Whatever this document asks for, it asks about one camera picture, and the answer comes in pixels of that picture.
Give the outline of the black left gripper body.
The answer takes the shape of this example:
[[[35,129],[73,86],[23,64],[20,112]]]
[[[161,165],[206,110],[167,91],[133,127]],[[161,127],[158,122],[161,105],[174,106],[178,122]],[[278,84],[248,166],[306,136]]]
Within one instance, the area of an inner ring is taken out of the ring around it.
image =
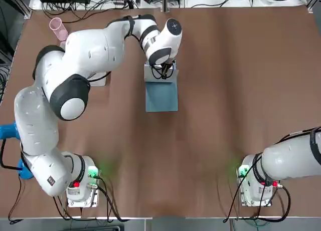
[[[166,80],[166,79],[170,78],[173,75],[173,71],[174,71],[173,65],[174,65],[174,63],[175,63],[175,60],[173,60],[170,63],[166,62],[166,63],[162,64],[162,79],[163,80]]]

